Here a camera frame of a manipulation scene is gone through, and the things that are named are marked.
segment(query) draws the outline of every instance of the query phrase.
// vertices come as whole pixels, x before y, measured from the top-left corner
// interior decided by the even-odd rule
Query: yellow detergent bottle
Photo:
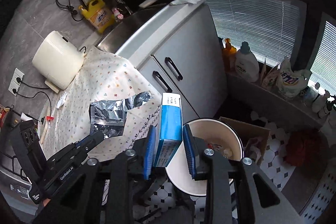
[[[108,26],[115,22],[112,11],[103,0],[91,0],[87,10],[82,5],[78,9],[99,33],[103,33]]]

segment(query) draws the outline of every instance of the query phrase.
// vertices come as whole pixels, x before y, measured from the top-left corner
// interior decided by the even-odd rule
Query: window
[[[313,65],[309,85],[320,83],[321,94],[328,90],[331,95],[336,94],[336,22],[329,19],[325,22],[323,36]]]
[[[298,0],[207,0],[217,35],[240,48],[247,41],[257,60],[270,66],[296,59],[306,7]]]

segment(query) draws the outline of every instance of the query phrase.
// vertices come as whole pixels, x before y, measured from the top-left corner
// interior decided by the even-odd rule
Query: blue and white box
[[[161,120],[157,131],[157,152],[154,167],[167,167],[182,142],[182,107],[181,96],[175,93],[163,93]]]

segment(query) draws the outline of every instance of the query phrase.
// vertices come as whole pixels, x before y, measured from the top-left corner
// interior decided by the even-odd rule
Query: white cabinet
[[[153,57],[151,57],[139,71],[161,94],[163,92],[173,92],[181,95],[182,117],[184,124],[199,118],[181,92],[176,88],[174,83],[169,79],[167,74],[162,70]]]
[[[197,8],[152,55],[199,117],[212,118],[227,96],[227,87],[209,7]]]

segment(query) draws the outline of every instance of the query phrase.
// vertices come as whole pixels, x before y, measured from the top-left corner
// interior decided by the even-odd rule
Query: silver screw
[[[128,149],[128,150],[125,151],[125,153],[126,153],[127,156],[130,156],[130,157],[136,155],[136,152],[133,149]]]
[[[87,164],[90,165],[90,166],[94,166],[98,163],[98,160],[95,159],[95,158],[91,158],[91,159],[88,159],[87,160]]]
[[[207,148],[204,150],[204,153],[208,156],[212,156],[214,154],[214,151],[210,148]]]
[[[246,164],[246,165],[251,165],[252,160],[250,158],[243,158],[243,163]]]

